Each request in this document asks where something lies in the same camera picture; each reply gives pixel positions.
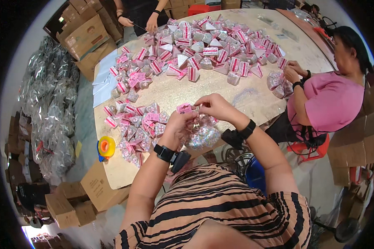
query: table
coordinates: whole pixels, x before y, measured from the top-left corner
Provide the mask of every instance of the table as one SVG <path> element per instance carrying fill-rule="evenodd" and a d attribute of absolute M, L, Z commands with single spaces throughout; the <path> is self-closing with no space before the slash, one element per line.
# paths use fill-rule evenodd
<path fill-rule="evenodd" d="M 328 61 L 334 67 L 334 70 L 338 70 L 337 64 L 334 61 L 334 52 L 324 42 L 323 38 L 313 29 L 313 26 L 309 23 L 299 19 L 295 14 L 288 10 L 276 9 L 278 12 L 287 17 L 291 22 L 295 23 L 302 31 L 308 35 L 310 39 L 319 47 L 323 54 L 327 57 Z"/>
<path fill-rule="evenodd" d="M 279 30 L 275 30 L 268 24 L 257 19 L 260 13 L 266 14 L 267 17 L 273 19 L 280 26 Z M 225 19 L 230 19 L 236 22 L 244 22 L 253 30 L 266 29 L 266 32 L 274 41 L 279 44 L 284 52 L 287 60 L 297 60 L 300 65 L 309 69 L 312 72 L 328 72 L 332 71 L 333 67 L 321 52 L 319 47 L 294 23 L 284 17 L 276 10 L 264 9 L 234 9 L 234 10 L 220 10 L 209 13 L 198 14 L 195 16 L 185 17 L 181 20 L 192 21 L 204 18 L 210 15 L 213 19 L 222 14 Z M 290 32 L 299 36 L 299 43 L 292 39 L 280 40 L 276 34 L 281 33 L 281 28 L 285 28 Z M 146 47 L 143 37 L 137 40 L 130 41 L 125 44 L 132 52 L 138 52 L 141 47 Z M 187 77 L 178 81 L 175 77 L 166 76 L 162 74 L 154 77 L 154 82 L 151 83 L 148 89 L 139 90 L 139 99 L 135 106 L 149 105 L 152 102 L 157 102 L 161 111 L 166 111 L 171 114 L 176 106 L 189 102 L 194 103 L 201 96 L 219 93 L 229 102 L 233 102 L 236 96 L 243 95 L 240 101 L 235 101 L 235 107 L 244 112 L 250 117 L 257 125 L 261 125 L 277 115 L 284 112 L 286 101 L 278 99 L 267 88 L 266 77 L 270 71 L 279 71 L 276 64 L 268 63 L 262 67 L 263 77 L 259 78 L 255 75 L 243 78 L 241 77 L 240 83 L 237 86 L 232 86 L 227 83 L 227 76 L 213 70 L 200 70 L 200 79 L 197 82 L 189 82 Z M 115 100 L 108 100 L 101 105 L 94 108 L 95 124 L 97 131 L 97 139 L 104 135 L 111 136 L 116 142 L 119 142 L 120 132 L 118 129 L 112 129 L 104 123 L 107 117 L 103 107 L 107 105 L 114 105 Z M 232 125 L 227 122 L 219 122 L 216 127 L 223 132 L 227 128 L 234 129 Z M 224 144 L 220 140 L 215 146 L 219 147 Z M 212 148 L 204 148 L 202 151 L 189 151 L 192 155 L 191 158 L 198 157 L 199 155 L 211 150 Z M 149 153 L 144 154 L 144 158 L 148 157 Z M 120 150 L 116 150 L 113 157 L 108 162 L 104 163 L 105 172 L 112 189 L 127 187 L 133 182 L 133 179 L 138 172 L 138 168 L 129 162 L 124 161 L 121 156 Z"/>

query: stool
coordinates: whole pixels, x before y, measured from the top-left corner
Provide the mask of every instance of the stool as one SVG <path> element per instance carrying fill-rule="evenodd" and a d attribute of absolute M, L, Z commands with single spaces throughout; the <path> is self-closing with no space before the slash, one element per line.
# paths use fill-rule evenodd
<path fill-rule="evenodd" d="M 194 16 L 196 14 L 207 13 L 209 12 L 209 5 L 206 4 L 196 4 L 191 5 L 188 9 L 188 16 Z"/>
<path fill-rule="evenodd" d="M 299 155 L 302 158 L 302 161 L 298 162 L 298 165 L 300 165 L 303 162 L 307 162 L 307 161 L 311 161 L 311 160 L 315 160 L 315 159 L 319 159 L 321 157 L 324 157 L 325 154 L 327 153 L 329 144 L 330 144 L 330 137 L 327 133 L 327 138 L 325 139 L 325 142 L 322 145 L 320 145 L 317 148 L 317 150 L 315 150 L 318 153 L 318 155 L 311 157 L 310 154 L 313 153 L 313 149 L 310 148 L 307 157 L 305 157 L 305 155 Z M 299 153 L 299 154 L 302 154 L 302 151 L 304 149 L 307 149 L 305 143 L 294 142 L 293 144 L 287 146 L 287 151 L 289 151 L 289 152 L 294 151 L 294 152 Z"/>

